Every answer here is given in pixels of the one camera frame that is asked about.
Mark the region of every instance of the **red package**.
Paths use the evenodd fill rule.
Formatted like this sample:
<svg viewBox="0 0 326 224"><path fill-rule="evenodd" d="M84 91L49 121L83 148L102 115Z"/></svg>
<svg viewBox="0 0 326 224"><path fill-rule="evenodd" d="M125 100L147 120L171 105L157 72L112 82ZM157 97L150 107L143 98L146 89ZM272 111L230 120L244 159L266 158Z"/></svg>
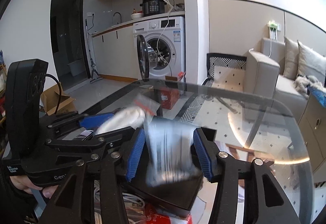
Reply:
<svg viewBox="0 0 326 224"><path fill-rule="evenodd" d="M145 206L146 224L192 224L191 215L186 218L157 213L151 204Z"/></svg>
<svg viewBox="0 0 326 224"><path fill-rule="evenodd" d="M169 89L169 88L161 88L161 105L162 108L172 109L175 103L179 99L179 90L177 89Z"/></svg>

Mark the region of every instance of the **sofa armrest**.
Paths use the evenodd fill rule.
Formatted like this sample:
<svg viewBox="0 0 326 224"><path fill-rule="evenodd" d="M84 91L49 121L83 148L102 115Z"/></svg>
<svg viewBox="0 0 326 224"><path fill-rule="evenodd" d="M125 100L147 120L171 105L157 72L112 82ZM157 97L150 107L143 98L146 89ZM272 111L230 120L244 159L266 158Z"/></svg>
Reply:
<svg viewBox="0 0 326 224"><path fill-rule="evenodd" d="M249 51L243 91L272 98L280 72L280 65L266 55Z"/></svg>

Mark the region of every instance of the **faucet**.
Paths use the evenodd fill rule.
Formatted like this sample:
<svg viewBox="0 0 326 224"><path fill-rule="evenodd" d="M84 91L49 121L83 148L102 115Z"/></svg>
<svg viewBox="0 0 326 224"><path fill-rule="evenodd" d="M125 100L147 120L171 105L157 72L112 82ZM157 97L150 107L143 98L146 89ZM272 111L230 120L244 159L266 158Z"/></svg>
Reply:
<svg viewBox="0 0 326 224"><path fill-rule="evenodd" d="M119 13L119 12L115 12L114 14L113 14L113 16L115 16L116 14L119 14L120 15L120 24L122 23L122 17L121 17L121 14Z"/></svg>

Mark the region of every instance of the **beige pillow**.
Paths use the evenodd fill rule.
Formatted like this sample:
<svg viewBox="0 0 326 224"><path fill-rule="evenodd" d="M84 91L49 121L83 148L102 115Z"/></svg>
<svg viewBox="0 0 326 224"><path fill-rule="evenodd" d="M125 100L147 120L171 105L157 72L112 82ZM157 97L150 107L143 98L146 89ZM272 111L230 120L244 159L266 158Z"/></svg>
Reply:
<svg viewBox="0 0 326 224"><path fill-rule="evenodd" d="M325 83L326 74L326 58L321 56L316 51L299 44L299 70L298 74L302 76L315 76L321 83Z"/></svg>
<svg viewBox="0 0 326 224"><path fill-rule="evenodd" d="M299 66L299 46L297 42L288 39L284 36L285 39L285 66L283 76L295 80L298 74Z"/></svg>

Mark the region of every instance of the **hand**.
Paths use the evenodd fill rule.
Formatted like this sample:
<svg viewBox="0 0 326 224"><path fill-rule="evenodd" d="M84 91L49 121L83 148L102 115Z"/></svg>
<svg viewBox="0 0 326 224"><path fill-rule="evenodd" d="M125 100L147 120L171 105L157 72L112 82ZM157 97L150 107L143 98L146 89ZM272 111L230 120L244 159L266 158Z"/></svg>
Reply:
<svg viewBox="0 0 326 224"><path fill-rule="evenodd" d="M39 191L43 189L42 187L34 185L26 175L10 176L10 180L17 189L23 190L28 194L32 194L31 188ZM43 196L51 198L57 187L58 186L45 187L42 191Z"/></svg>

